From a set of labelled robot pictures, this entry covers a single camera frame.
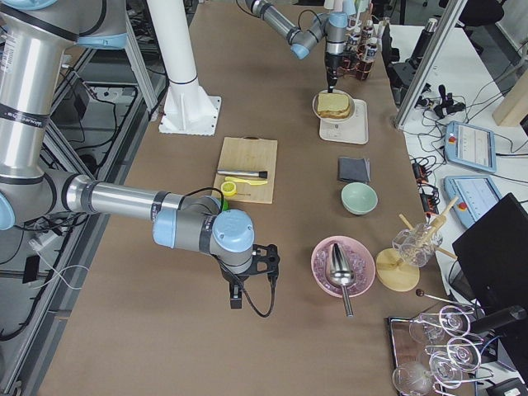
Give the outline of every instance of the black chair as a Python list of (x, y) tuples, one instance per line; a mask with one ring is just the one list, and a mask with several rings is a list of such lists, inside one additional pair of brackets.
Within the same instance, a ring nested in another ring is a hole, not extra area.
[[(464, 30), (468, 36), (471, 36), (472, 31), (468, 31), (466, 26), (479, 27), (492, 25), (495, 22), (499, 22), (504, 17), (504, 10), (502, 4), (506, 0), (502, 0), (500, 3), (497, 0), (468, 0), (464, 10), (460, 14), (459, 21), (464, 24)], [(448, 0), (440, 0), (439, 6), (446, 8)], [(477, 50), (478, 54), (482, 54), (484, 48), (471, 39), (471, 44)]]

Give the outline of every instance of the tablet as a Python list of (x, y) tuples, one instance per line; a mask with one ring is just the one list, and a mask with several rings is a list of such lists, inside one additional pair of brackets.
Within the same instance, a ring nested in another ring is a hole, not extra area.
[(480, 172), (495, 173), (495, 138), (491, 130), (451, 121), (445, 132), (445, 159)]
[(467, 229), (502, 198), (492, 178), (484, 175), (448, 176), (444, 190), (449, 200), (459, 197), (453, 209)]

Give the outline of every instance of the wooden cutting board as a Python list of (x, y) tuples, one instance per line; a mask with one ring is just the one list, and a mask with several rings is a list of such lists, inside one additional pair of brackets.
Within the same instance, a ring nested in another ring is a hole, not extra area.
[[(236, 183), (237, 194), (227, 196), (227, 200), (238, 202), (254, 202), (271, 204), (273, 202), (273, 187), (275, 185), (275, 166), (277, 158), (277, 141), (258, 138), (224, 138), (222, 153), (217, 169), (230, 171), (267, 171), (267, 184), (250, 186), (246, 183)], [(244, 179), (264, 180), (257, 177)], [(225, 176), (216, 175), (214, 186), (220, 188)]]

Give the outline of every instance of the wine glass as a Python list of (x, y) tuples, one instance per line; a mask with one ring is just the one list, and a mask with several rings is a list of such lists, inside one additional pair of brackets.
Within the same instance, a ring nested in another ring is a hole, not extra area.
[(453, 337), (447, 342), (446, 352), (463, 372), (471, 373), (482, 363), (482, 356), (474, 342), (464, 337)]
[(443, 342), (447, 335), (464, 337), (469, 334), (469, 317), (463, 309), (446, 305), (439, 313), (420, 313), (411, 319), (409, 333), (416, 342), (435, 345)]
[(402, 363), (393, 371), (394, 387), (402, 394), (423, 396), (431, 391), (433, 383), (431, 372), (417, 361)]

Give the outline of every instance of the pink plate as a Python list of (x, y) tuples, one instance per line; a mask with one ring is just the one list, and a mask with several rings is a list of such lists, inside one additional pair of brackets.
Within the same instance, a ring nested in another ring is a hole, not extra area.
[(365, 293), (374, 282), (376, 273), (374, 258), (372, 258), (365, 246), (355, 239), (348, 237), (329, 237), (315, 247), (312, 252), (312, 273), (315, 281), (321, 289), (330, 295), (339, 298), (342, 297), (341, 288), (330, 284), (325, 275), (326, 265), (334, 243), (341, 245), (351, 269), (356, 275), (356, 283), (347, 288), (348, 294), (353, 297)]

